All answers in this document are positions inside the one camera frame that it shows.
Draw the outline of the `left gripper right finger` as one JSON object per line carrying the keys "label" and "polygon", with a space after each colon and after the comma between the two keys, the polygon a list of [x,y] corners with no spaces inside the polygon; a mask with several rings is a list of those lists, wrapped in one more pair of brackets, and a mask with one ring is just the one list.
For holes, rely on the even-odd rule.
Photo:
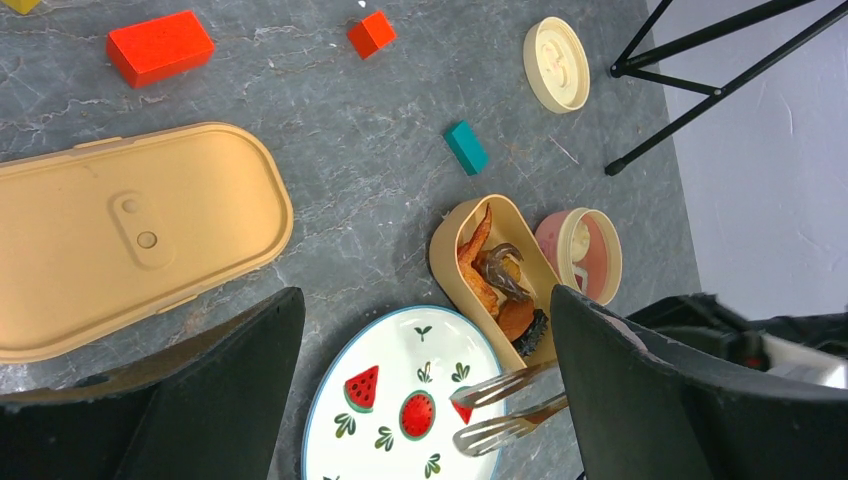
{"label": "left gripper right finger", "polygon": [[565,286],[557,360],[592,479],[843,479],[847,387],[752,370]]}

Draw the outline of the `fried chicken nugget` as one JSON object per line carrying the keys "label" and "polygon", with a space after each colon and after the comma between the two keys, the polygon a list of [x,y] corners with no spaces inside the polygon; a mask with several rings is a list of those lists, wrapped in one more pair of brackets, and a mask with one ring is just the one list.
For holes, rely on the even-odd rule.
{"label": "fried chicken nugget", "polygon": [[510,342],[521,337],[531,325],[534,310],[535,304],[532,299],[508,299],[503,303],[496,322]]}

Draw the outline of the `white steamed bun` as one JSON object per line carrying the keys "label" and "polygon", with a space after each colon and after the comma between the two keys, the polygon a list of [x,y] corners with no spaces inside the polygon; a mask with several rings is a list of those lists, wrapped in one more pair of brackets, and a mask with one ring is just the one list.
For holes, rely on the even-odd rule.
{"label": "white steamed bun", "polygon": [[572,263],[578,263],[586,257],[590,243],[591,233],[589,232],[589,228],[583,221],[579,221],[572,235],[570,254]]}

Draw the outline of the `black sea cucumber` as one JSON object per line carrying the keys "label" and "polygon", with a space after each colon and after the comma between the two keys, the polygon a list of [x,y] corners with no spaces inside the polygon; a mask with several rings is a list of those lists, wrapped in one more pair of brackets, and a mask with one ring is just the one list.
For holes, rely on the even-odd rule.
{"label": "black sea cucumber", "polygon": [[533,311],[531,323],[517,339],[511,342],[513,348],[521,357],[529,357],[536,351],[548,329],[548,322],[548,316],[542,309]]}

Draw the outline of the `cream round lid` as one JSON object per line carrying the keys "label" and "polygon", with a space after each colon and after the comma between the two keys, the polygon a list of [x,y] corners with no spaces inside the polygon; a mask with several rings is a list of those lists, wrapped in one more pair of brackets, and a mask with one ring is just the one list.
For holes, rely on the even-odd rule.
{"label": "cream round lid", "polygon": [[533,93],[549,111],[566,114],[585,105],[591,83],[588,59],[564,20],[547,17],[528,30],[523,63]]}

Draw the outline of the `sushi piece red centre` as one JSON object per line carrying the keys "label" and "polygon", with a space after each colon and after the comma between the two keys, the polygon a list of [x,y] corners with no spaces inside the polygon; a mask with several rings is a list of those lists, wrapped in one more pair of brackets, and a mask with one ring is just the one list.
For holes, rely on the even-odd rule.
{"label": "sushi piece red centre", "polygon": [[588,272],[584,268],[582,268],[582,267],[580,267],[576,264],[572,265],[572,270],[573,270],[573,273],[574,273],[575,281],[578,285],[578,289],[580,290],[580,292],[583,295],[586,295],[587,292],[588,292],[588,282],[589,282]]}

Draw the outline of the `tan oblong box lid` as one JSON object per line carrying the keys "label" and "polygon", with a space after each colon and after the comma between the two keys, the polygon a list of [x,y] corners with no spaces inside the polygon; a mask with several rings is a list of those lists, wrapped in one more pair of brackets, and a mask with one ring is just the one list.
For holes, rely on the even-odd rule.
{"label": "tan oblong box lid", "polygon": [[261,268],[293,205],[248,131],[205,122],[1,166],[1,360],[63,355]]}

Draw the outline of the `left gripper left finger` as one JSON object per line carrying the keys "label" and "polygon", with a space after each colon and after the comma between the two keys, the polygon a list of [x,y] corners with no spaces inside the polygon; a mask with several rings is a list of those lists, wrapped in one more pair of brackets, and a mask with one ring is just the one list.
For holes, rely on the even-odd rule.
{"label": "left gripper left finger", "polygon": [[2,477],[265,478],[304,323],[291,287],[134,363],[3,395]]}

